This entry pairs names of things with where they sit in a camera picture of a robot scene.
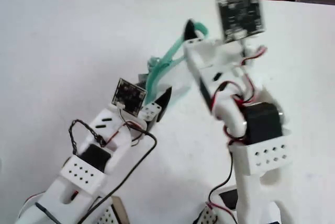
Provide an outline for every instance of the black wire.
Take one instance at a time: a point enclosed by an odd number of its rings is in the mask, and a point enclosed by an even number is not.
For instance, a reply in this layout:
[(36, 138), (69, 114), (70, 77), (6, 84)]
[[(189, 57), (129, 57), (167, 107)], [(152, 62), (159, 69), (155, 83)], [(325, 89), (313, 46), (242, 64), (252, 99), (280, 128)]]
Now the black wire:
[[(124, 122), (124, 124), (128, 127), (129, 131), (130, 131), (130, 127), (129, 127), (129, 123), (126, 122), (125, 118), (122, 116), (122, 113), (121, 113), (121, 109), (119, 109), (119, 116), (120, 118), (122, 119), (122, 121)], [(138, 140), (139, 138), (141, 138), (142, 134), (139, 134), (137, 137), (135, 137), (134, 139), (131, 140), (131, 142), (134, 142), (136, 140)], [(139, 144), (140, 141), (137, 141), (136, 144), (133, 144), (131, 145), (132, 147), (136, 146)]]
[(209, 195), (208, 195), (208, 201), (209, 201), (210, 203), (213, 203), (213, 202), (211, 201), (211, 195), (213, 194), (213, 192), (214, 192), (215, 190), (217, 190), (218, 188), (220, 188), (220, 187), (226, 185), (226, 184), (229, 182), (230, 178), (231, 178), (231, 174), (232, 174), (232, 163), (233, 163), (233, 162), (232, 162), (232, 153), (229, 152), (229, 154), (230, 154), (230, 159), (231, 159), (229, 175), (228, 175), (228, 177), (227, 177), (227, 179), (226, 179), (225, 181), (223, 181), (221, 184), (219, 184), (219, 185), (217, 185), (216, 187), (214, 187), (214, 188), (209, 192)]
[(125, 118), (122, 116), (121, 109), (119, 109), (119, 116), (122, 119), (122, 121), (126, 124), (126, 126), (128, 127), (128, 130), (130, 131), (129, 124), (126, 122)]
[(126, 182), (126, 180), (129, 178), (129, 176), (133, 173), (133, 171), (142, 163), (142, 161), (152, 152), (152, 150), (156, 147), (157, 145), (157, 139), (156, 137), (149, 133), (148, 131), (145, 131), (143, 129), (140, 129), (136, 126), (129, 125), (131, 129), (134, 129), (136, 131), (142, 132), (145, 135), (148, 135), (150, 138), (153, 139), (154, 145), (143, 155), (143, 157), (133, 166), (133, 168), (129, 171), (129, 173), (126, 175), (126, 177), (120, 182), (120, 184), (115, 187), (109, 194), (107, 194), (101, 201), (99, 201), (94, 207), (92, 207), (81, 219), (77, 224), (82, 224), (88, 216), (95, 210), (97, 209), (103, 202), (105, 202), (113, 193), (115, 193), (122, 185)]
[(55, 216), (52, 215), (51, 212), (49, 212), (45, 207), (43, 207), (41, 204), (38, 202), (35, 203), (35, 206), (40, 209), (43, 213), (45, 213), (46, 216), (49, 217), (50, 220), (52, 220), (56, 224), (62, 224), (58, 219), (56, 219)]
[(72, 153), (74, 155), (77, 155), (77, 142), (75, 142), (74, 138), (73, 138), (73, 133), (72, 133), (72, 128), (74, 127), (74, 125), (76, 123), (81, 123), (87, 130), (90, 131), (90, 133), (93, 135), (94, 139), (103, 147), (104, 145), (106, 145), (106, 141), (104, 140), (104, 138), (101, 135), (98, 135), (88, 124), (86, 124), (84, 121), (80, 120), (80, 119), (76, 119), (74, 121), (72, 121), (70, 127), (69, 127), (69, 134), (70, 134), (70, 138), (71, 138), (71, 143), (72, 143)]

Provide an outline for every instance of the white tabletop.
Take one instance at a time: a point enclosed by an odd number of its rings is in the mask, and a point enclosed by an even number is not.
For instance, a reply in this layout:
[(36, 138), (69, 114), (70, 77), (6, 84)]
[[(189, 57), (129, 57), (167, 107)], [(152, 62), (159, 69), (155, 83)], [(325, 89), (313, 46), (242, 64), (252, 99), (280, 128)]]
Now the white tabletop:
[[(301, 223), (335, 223), (335, 6), (264, 1), (263, 10), (256, 41), (269, 50), (255, 68), (290, 118)], [(90, 122), (120, 77), (136, 82), (188, 18), (220, 37), (215, 0), (0, 0), (0, 223), (54, 180), (71, 155), (71, 120)], [(228, 174), (222, 123), (193, 85), (152, 132), (157, 148), (116, 195), (132, 223), (191, 223)], [(150, 145), (131, 149), (106, 190)]]

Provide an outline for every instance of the circuit board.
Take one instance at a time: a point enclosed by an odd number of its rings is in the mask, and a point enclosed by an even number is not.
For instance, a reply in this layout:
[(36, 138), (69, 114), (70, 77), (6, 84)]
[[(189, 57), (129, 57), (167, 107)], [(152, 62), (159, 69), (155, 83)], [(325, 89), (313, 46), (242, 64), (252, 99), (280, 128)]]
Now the circuit board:
[(111, 103), (113, 105), (117, 105), (117, 102), (123, 104), (126, 112), (137, 117), (146, 94), (145, 89), (120, 79)]
[(259, 0), (217, 0), (224, 42), (264, 31)]

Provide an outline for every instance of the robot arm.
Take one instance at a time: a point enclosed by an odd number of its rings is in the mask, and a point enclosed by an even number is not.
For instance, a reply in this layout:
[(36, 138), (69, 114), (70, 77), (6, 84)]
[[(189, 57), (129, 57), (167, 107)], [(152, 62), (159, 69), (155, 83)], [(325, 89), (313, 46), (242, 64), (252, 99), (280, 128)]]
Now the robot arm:
[[(52, 221), (77, 224), (89, 209), (99, 203), (97, 199), (104, 196), (102, 189), (107, 177), (112, 175), (116, 165), (130, 149), (132, 140), (142, 137), (141, 132), (127, 127), (135, 126), (145, 131), (147, 126), (152, 127), (161, 111), (161, 107), (155, 103), (142, 107), (136, 116), (123, 109), (124, 106), (117, 103), (117, 106), (109, 105), (97, 115), (89, 124), (94, 136), (88, 134), (55, 181), (36, 203), (33, 202), (34, 205), (24, 211), (17, 224)], [(112, 203), (109, 197), (83, 223), (98, 223)]]

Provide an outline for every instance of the mounting hole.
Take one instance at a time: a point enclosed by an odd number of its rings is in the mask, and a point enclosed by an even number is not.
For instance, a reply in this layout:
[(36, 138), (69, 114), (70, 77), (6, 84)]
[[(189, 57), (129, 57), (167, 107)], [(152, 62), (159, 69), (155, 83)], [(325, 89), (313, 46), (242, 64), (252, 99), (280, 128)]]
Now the mounting hole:
[(222, 72), (216, 73), (215, 76), (213, 77), (213, 81), (218, 81), (221, 76), (222, 76)]
[(98, 125), (98, 126), (95, 126), (95, 128), (106, 128), (106, 125)]

